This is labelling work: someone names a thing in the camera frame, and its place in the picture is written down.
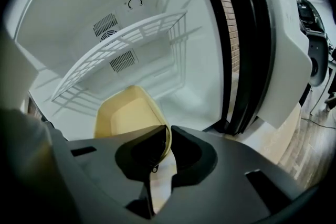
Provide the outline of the white fridge door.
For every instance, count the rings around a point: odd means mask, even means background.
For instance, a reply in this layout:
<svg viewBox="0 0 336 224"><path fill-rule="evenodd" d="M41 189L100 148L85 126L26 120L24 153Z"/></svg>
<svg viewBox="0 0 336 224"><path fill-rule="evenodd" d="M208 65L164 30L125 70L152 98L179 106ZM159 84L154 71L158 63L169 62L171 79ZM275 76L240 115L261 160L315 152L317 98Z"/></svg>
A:
<svg viewBox="0 0 336 224"><path fill-rule="evenodd" d="M230 120L218 131L236 135L257 118L279 128L310 80L309 40L296 0L231 0L239 40L239 80Z"/></svg>

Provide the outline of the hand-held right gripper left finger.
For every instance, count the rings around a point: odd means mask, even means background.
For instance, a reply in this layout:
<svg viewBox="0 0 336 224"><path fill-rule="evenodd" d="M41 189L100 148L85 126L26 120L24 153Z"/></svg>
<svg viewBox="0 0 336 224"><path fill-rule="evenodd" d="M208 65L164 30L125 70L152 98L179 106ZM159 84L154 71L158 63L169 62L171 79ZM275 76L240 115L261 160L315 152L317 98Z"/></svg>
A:
<svg viewBox="0 0 336 224"><path fill-rule="evenodd" d="M77 141L47 127L80 224L142 224L155 217L150 174L164 151L166 126Z"/></svg>

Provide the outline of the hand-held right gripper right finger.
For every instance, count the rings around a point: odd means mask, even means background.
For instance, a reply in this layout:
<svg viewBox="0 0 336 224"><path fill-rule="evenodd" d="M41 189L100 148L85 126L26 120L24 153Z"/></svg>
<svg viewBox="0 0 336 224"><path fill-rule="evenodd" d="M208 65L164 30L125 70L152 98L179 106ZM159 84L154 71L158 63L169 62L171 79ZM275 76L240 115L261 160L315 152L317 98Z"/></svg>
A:
<svg viewBox="0 0 336 224"><path fill-rule="evenodd" d="M280 223L302 189L284 170L236 141L172 127L177 173L157 224Z"/></svg>

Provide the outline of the yellow plastic tub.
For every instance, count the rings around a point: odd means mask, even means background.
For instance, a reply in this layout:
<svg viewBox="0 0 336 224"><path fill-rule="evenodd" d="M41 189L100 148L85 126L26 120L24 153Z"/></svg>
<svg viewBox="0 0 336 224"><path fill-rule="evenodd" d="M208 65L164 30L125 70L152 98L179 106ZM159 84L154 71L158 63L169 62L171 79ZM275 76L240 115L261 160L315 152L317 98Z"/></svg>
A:
<svg viewBox="0 0 336 224"><path fill-rule="evenodd" d="M159 161L168 155L172 131L152 97L141 86L129 86L106 99L96 114L94 138L121 135L147 127L165 126L164 151Z"/></svg>

